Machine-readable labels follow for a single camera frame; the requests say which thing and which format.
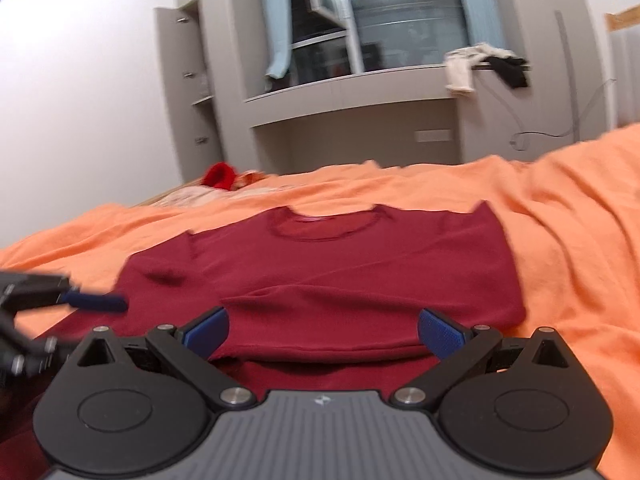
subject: light blue curtain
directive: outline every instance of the light blue curtain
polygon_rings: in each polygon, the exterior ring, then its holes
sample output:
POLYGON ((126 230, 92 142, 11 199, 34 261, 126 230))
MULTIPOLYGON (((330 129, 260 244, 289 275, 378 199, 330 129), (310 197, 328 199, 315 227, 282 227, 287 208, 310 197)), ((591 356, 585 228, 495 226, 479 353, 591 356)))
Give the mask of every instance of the light blue curtain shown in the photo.
POLYGON ((489 43, 507 48, 496 0, 462 0, 471 44, 489 43))
POLYGON ((291 63, 291 0, 262 0, 271 62, 267 76, 281 79, 291 63))

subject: orange bedsheet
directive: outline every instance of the orange bedsheet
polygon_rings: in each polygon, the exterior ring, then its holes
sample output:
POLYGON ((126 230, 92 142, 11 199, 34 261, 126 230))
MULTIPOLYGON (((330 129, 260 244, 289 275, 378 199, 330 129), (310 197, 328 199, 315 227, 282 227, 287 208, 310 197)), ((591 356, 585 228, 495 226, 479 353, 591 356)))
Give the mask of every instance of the orange bedsheet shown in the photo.
MULTIPOLYGON (((464 166, 381 170, 372 162, 269 177, 276 188, 190 209, 106 205, 0 251, 0 266, 69 272, 108 290, 126 257, 185 230, 201 231, 291 205, 326 215, 384 203, 468 211, 489 200, 508 234, 528 311, 514 334, 555 326, 614 412, 600 470, 611 479, 640 469, 640 124, 550 153, 532 164, 491 156, 464 166)), ((39 333, 56 308, 18 322, 39 333)))

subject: window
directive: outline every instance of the window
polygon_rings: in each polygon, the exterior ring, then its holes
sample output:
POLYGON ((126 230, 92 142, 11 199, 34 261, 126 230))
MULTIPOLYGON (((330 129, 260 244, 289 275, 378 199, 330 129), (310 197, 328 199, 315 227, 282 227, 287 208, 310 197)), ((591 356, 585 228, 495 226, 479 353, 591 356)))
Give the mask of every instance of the window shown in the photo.
POLYGON ((442 63, 469 45, 460 0, 351 0, 366 71, 442 63))
POLYGON ((290 84, 438 64, 469 45, 460 0, 291 0, 290 84))

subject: wall outlet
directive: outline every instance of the wall outlet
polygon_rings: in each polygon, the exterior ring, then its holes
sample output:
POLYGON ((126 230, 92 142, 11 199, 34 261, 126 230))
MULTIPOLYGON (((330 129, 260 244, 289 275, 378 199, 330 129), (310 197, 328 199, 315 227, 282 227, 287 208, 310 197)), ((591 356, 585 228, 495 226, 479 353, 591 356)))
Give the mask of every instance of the wall outlet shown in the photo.
POLYGON ((414 132, 415 142, 444 142, 453 140, 451 130, 419 130, 414 132))

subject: red t-shirt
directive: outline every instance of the red t-shirt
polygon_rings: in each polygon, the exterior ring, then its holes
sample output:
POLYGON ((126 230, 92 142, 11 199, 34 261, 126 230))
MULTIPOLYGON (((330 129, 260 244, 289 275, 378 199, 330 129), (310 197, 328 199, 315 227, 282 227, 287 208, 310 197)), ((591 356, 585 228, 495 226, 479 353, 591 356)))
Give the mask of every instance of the red t-shirt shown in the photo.
MULTIPOLYGON (((465 326, 505 329, 525 315, 513 256, 486 203, 468 214, 377 205, 324 218, 279 207, 134 254, 116 290, 129 298, 125 315, 75 312, 52 332, 82 337, 106 324, 141 335, 222 305, 230 334, 214 364, 258 396, 388 395, 434 363, 417 337, 426 306, 465 326)), ((0 446, 0 463, 2 455, 0 446)))

